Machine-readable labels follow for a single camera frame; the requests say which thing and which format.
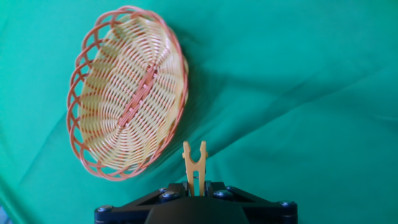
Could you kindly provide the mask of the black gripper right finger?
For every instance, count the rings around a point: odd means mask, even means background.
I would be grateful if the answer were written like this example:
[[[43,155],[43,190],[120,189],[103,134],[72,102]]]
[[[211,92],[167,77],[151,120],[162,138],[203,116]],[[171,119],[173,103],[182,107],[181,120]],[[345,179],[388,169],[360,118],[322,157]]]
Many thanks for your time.
[[[249,223],[297,224],[297,204],[270,202],[223,182],[205,182],[205,196],[231,202],[241,208]]]

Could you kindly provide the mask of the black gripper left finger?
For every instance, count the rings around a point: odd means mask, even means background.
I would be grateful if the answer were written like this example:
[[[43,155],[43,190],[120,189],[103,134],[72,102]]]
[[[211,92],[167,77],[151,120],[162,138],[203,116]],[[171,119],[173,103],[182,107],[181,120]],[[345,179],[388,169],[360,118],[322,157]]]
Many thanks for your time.
[[[95,210],[95,224],[145,224],[153,208],[188,196],[187,182],[172,183],[121,207],[98,207]]]

